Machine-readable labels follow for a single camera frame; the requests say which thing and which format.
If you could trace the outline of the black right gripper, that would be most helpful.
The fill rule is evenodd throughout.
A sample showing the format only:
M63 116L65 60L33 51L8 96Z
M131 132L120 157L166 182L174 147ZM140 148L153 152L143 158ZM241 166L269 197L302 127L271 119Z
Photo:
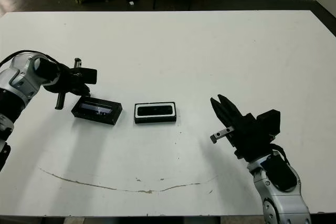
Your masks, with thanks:
M210 102L226 128L211 135L211 141L215 144L226 137L236 149L236 157L246 161L268 155L272 151L270 143L275 138L275 114L265 112L256 118L250 113L243 116L231 100L221 94L218 98L219 101L210 98Z

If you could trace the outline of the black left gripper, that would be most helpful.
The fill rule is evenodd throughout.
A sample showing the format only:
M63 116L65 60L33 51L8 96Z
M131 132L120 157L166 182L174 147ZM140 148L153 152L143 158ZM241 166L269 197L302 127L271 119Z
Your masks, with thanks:
M58 80L52 85L44 86L47 91L58 94L55 106L56 110L63 109L65 96L68 92L78 96L91 97L90 88L83 81L81 64L82 61L80 58L75 58L73 68L60 64Z

